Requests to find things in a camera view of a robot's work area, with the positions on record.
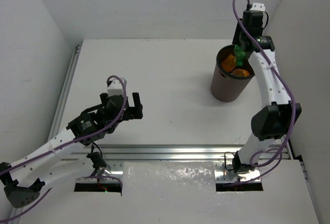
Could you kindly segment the green plastic bottle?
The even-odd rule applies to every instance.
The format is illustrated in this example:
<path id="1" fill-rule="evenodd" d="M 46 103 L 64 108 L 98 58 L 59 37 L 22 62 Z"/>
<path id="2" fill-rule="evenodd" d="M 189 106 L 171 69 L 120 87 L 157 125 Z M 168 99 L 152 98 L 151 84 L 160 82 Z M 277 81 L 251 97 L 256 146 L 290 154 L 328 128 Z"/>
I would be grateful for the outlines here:
<path id="1" fill-rule="evenodd" d="M 236 58 L 236 66 L 238 67 L 243 66 L 246 60 L 246 55 L 245 52 L 242 50 L 241 46 L 237 44 L 234 45 L 234 56 Z"/>

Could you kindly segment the orange bottle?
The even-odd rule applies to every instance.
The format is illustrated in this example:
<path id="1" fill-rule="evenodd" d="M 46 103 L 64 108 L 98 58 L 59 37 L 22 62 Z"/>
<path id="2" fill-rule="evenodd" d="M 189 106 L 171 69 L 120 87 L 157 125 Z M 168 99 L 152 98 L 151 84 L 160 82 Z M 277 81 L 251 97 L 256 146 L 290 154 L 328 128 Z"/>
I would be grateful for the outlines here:
<path id="1" fill-rule="evenodd" d="M 250 73 L 249 73 L 249 71 L 247 71 L 245 69 L 234 69 L 231 72 L 231 75 L 236 76 L 236 77 L 249 77 Z"/>
<path id="2" fill-rule="evenodd" d="M 220 65 L 225 72 L 231 73 L 231 71 L 236 67 L 236 57 L 232 54 L 229 54 L 225 59 L 221 61 Z"/>

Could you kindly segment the orange bottle front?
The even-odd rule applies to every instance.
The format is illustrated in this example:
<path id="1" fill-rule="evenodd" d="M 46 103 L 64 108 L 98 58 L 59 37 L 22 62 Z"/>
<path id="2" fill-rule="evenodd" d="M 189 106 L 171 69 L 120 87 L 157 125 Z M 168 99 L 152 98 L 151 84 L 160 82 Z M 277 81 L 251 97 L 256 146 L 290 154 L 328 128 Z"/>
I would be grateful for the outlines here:
<path id="1" fill-rule="evenodd" d="M 236 77 L 249 77 L 250 73 L 249 73 L 249 71 L 247 71 L 245 69 L 234 69 L 231 72 L 231 75 L 236 76 Z"/>

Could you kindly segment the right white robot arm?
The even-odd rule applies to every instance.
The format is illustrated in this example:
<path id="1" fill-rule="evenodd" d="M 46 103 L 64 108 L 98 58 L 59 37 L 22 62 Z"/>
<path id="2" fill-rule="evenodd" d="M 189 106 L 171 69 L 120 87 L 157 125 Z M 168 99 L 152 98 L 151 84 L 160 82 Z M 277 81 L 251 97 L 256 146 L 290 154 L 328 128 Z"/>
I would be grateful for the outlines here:
<path id="1" fill-rule="evenodd" d="M 251 66 L 261 95 L 261 110 L 251 119 L 252 133 L 232 160 L 234 173 L 254 170 L 261 154 L 276 140 L 292 130 L 302 112 L 292 104 L 286 87 L 277 77 L 275 46 L 271 37 L 263 36 L 263 11 L 246 10 L 237 24 L 233 44 L 245 53 L 244 63 Z"/>

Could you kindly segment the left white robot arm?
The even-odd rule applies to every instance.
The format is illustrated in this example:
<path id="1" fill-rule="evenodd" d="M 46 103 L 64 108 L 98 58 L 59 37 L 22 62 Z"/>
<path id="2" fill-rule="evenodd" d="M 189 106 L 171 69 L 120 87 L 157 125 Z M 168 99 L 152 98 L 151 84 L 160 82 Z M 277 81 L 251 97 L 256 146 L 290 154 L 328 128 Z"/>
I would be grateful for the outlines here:
<path id="1" fill-rule="evenodd" d="M 78 169 L 95 174 L 106 162 L 99 152 L 91 152 L 79 163 L 66 169 L 55 169 L 55 165 L 76 149 L 87 147 L 107 134 L 115 131 L 119 123 L 142 119 L 143 106 L 139 93 L 132 93 L 134 105 L 120 95 L 100 95 L 101 103 L 89 107 L 68 123 L 53 139 L 33 153 L 14 163 L 1 163 L 1 182 L 11 205 L 25 207 L 36 201 L 43 189 L 49 188 L 60 178 Z"/>

